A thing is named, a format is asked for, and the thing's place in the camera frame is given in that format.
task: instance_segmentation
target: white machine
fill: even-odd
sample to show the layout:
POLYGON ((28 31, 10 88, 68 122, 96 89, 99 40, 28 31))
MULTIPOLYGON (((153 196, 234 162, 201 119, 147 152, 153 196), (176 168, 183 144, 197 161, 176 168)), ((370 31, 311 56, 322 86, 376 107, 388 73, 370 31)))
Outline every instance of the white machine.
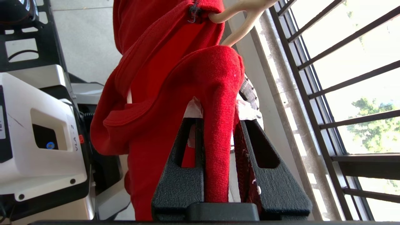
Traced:
POLYGON ((87 180, 72 104, 0 73, 0 195, 25 201, 87 180))

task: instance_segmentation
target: window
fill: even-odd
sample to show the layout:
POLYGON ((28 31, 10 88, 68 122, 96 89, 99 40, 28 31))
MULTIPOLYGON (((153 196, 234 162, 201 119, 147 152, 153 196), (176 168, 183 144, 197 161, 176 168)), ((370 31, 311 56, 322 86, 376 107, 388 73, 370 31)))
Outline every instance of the window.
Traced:
POLYGON ((398 0, 269 10, 345 218, 400 221, 398 0))

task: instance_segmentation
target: wooden hanger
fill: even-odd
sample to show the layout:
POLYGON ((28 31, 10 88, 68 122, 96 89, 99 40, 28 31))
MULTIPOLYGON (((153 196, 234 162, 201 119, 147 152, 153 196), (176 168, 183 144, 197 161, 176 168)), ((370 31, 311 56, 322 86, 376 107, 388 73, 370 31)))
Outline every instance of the wooden hanger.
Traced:
POLYGON ((231 47, 242 39, 254 26, 254 22, 267 8, 273 6, 278 0, 241 0, 221 13, 210 13, 208 17, 216 24, 223 23, 239 12, 246 11, 247 17, 242 26, 229 35, 221 45, 231 47))

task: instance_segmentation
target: red fabric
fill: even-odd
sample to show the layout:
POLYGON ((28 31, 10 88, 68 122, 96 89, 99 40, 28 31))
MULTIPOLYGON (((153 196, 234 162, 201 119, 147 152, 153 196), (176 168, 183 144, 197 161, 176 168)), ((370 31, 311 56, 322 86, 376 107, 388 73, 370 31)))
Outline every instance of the red fabric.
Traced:
MULTIPOLYGON (((114 36, 123 56, 103 89, 91 139, 101 154, 129 154, 125 187, 137 220, 151 220, 152 196, 193 96, 204 110, 205 200, 228 200, 230 136, 244 67, 232 48, 215 46, 223 25, 207 20, 207 13, 220 12, 222 0, 196 1, 198 16, 189 11, 193 4, 114 0, 114 36), (129 88, 132 104, 126 104, 129 88)), ((193 155, 185 153, 188 167, 193 155)))

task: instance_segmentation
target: red sweater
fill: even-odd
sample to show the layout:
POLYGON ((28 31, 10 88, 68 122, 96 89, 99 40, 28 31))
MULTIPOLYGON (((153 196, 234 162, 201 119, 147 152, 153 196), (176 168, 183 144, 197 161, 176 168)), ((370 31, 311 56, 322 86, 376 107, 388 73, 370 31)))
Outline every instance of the red sweater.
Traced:
POLYGON ((101 154, 129 154, 125 185, 137 220, 151 220, 152 196, 193 96, 204 109, 205 200, 228 201, 244 67, 235 50, 217 46, 224 26, 207 14, 222 9, 222 0, 114 0, 114 37, 123 56, 105 84, 91 140, 101 154), (129 88, 132 104, 126 104, 129 88))

